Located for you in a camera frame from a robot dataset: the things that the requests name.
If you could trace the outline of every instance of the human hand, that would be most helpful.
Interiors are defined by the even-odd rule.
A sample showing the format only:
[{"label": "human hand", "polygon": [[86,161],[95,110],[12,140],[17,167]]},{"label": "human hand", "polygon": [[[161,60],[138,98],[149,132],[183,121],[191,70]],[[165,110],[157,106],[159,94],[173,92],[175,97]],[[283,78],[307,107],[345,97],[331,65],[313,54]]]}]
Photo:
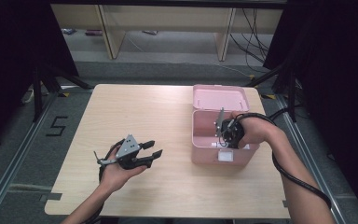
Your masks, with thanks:
[{"label": "human hand", "polygon": [[[231,112],[231,118],[235,119],[240,111]],[[238,148],[243,148],[247,144],[260,144],[264,141],[269,142],[271,136],[281,130],[266,120],[259,118],[246,118],[240,121],[242,128],[245,130],[244,137],[238,143]]]},{"label": "human hand", "polygon": [[[108,160],[116,158],[117,151],[120,147],[121,146],[117,146],[112,151]],[[147,169],[146,166],[138,166],[130,170],[125,170],[121,168],[118,163],[109,164],[104,168],[100,186],[108,190],[109,193],[112,193],[121,189],[131,177],[140,174],[145,169]]]}]

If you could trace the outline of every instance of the gray carpet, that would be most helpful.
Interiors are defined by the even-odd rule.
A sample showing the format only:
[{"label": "gray carpet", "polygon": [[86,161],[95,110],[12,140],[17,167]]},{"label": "gray carpet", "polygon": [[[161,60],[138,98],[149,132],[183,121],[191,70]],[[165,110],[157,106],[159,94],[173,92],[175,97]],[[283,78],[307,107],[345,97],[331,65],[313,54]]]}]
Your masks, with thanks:
[{"label": "gray carpet", "polygon": [[[241,86],[248,83],[250,75],[260,77],[246,66],[197,65],[197,64],[152,64],[152,63],[76,63],[80,79],[91,85],[100,83],[125,84],[159,84],[159,85],[195,85],[218,84]],[[65,79],[59,78],[62,85],[73,85]],[[260,84],[257,89],[261,94],[271,94],[270,89],[274,78]],[[32,143],[19,172],[13,180],[12,187],[0,206],[0,223],[59,223],[64,217],[48,216],[44,213],[45,202],[43,196],[49,193],[60,171],[62,162],[69,148],[76,128],[86,108],[91,93],[74,91],[68,97],[55,99],[48,111],[46,119]],[[279,110],[276,100],[262,99],[267,115]],[[342,208],[348,223],[358,223],[358,202],[351,192],[351,188],[336,164],[327,159],[328,149],[323,139],[314,127],[306,110],[299,108],[297,125],[312,154],[317,159],[327,183],[337,195],[339,206]],[[58,134],[60,130],[50,128],[57,117],[56,124],[65,126],[61,136],[47,136]],[[8,163],[26,135],[33,118],[33,105],[29,103],[19,107],[10,123],[0,135],[0,176],[6,170]],[[276,119],[278,126],[289,133],[282,116]],[[236,223],[288,223],[283,219],[245,219]]]}]

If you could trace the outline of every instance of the table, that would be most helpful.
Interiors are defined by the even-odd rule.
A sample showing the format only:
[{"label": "table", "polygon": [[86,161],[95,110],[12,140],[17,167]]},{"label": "table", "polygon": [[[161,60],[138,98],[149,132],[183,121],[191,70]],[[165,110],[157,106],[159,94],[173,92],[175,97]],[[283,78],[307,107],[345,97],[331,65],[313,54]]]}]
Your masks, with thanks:
[{"label": "table", "polygon": [[[251,111],[264,113],[256,89],[245,88]],[[163,149],[161,158],[104,204],[101,216],[289,218],[271,149],[261,144],[248,165],[197,165],[191,161],[191,86],[98,85],[48,200],[50,215],[68,215],[97,187],[99,165],[111,145],[131,133],[155,140],[138,157]]]}]

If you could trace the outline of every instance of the person's left hand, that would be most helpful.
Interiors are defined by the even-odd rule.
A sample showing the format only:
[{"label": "person's left hand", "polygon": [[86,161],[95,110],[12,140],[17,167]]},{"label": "person's left hand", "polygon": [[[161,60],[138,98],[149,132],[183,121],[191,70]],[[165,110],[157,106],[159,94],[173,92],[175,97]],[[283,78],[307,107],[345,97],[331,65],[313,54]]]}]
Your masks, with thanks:
[{"label": "person's left hand", "polygon": [[[121,146],[117,146],[112,151],[108,160],[116,158],[117,151],[120,147]],[[112,193],[121,189],[131,177],[140,174],[145,169],[147,169],[146,166],[139,166],[131,170],[125,170],[121,168],[118,163],[109,164],[105,167],[103,171],[103,177],[101,179],[100,185],[106,188],[110,193]]]}]

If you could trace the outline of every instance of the open box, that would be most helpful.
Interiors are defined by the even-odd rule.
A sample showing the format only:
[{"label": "open box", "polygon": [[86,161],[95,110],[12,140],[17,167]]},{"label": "open box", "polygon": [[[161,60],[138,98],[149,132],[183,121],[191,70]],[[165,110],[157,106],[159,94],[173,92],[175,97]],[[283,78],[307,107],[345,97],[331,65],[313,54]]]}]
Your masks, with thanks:
[{"label": "open box", "polygon": [[249,111],[245,91],[241,87],[195,85],[193,87],[192,155],[191,160],[200,164],[227,164],[245,166],[259,148],[250,144],[242,149],[222,147],[214,123],[222,107],[224,119],[231,111]]}]

